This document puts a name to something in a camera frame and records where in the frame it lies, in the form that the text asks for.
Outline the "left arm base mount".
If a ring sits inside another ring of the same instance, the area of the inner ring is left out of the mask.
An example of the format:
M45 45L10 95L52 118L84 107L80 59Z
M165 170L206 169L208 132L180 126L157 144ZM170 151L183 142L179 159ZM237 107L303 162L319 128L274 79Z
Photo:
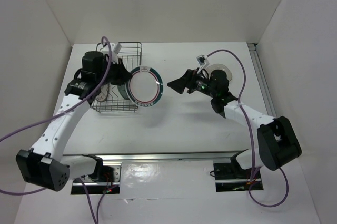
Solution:
M104 161L99 178L93 179L89 175L82 175L73 180L71 195L84 195L85 190L81 181L84 182L89 195L119 194L122 175L122 163Z

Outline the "blue patterned plate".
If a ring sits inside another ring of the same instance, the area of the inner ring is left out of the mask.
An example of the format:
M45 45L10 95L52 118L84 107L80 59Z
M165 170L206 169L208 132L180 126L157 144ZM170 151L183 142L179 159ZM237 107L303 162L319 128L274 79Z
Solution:
M127 90L126 90L126 85L123 84L123 85L118 85L117 86L117 89L121 95L121 97L125 100L129 100L130 98L128 97L128 94L127 94Z

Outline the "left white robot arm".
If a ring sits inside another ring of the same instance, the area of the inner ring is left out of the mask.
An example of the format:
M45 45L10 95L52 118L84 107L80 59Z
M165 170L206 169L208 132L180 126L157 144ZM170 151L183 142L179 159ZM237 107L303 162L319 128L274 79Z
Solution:
M25 182L60 191L68 180L87 176L99 181L104 175L103 160L92 154L64 157L65 147L82 116L106 84L122 85L131 79L117 52L86 52L82 67L66 87L54 119L43 135L26 150L20 150L16 162Z

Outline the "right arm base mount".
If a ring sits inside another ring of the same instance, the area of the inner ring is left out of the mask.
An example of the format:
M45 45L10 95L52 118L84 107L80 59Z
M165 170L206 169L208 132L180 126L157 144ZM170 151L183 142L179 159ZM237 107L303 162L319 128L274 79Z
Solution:
M248 191L250 185L253 185L252 190L264 190L259 172L251 182L251 169L244 170L240 167L236 157L242 152L231 156L229 161L213 163L213 170L209 172L209 175L215 179L216 192Z

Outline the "orange sunburst plate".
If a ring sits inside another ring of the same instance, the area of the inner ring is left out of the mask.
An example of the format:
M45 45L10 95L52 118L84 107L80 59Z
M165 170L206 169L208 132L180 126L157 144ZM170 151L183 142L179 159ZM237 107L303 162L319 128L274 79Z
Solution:
M110 85L109 84L102 85L100 93L95 98L96 101L105 102L108 98L109 92L110 92Z

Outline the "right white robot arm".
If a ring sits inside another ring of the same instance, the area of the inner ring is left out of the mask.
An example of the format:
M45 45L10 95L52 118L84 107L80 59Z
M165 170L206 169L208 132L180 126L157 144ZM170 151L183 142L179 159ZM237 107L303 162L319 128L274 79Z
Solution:
M198 91L211 98L215 113L225 119L233 120L249 130L250 136L257 141L254 153L243 151L230 164L230 172L236 177L243 177L253 165L265 166L275 171L302 154L302 149L288 118L260 113L240 103L229 91L229 80L222 70L214 70L209 77L204 77L197 70L188 69L185 74L167 84L179 94Z

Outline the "teal red rimmed plate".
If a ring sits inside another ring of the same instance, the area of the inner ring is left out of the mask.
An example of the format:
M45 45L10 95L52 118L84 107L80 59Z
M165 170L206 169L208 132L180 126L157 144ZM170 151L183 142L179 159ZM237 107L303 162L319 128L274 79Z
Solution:
M160 74L152 67L141 65L133 68L131 75L125 87L128 98L144 108L157 104L164 92Z

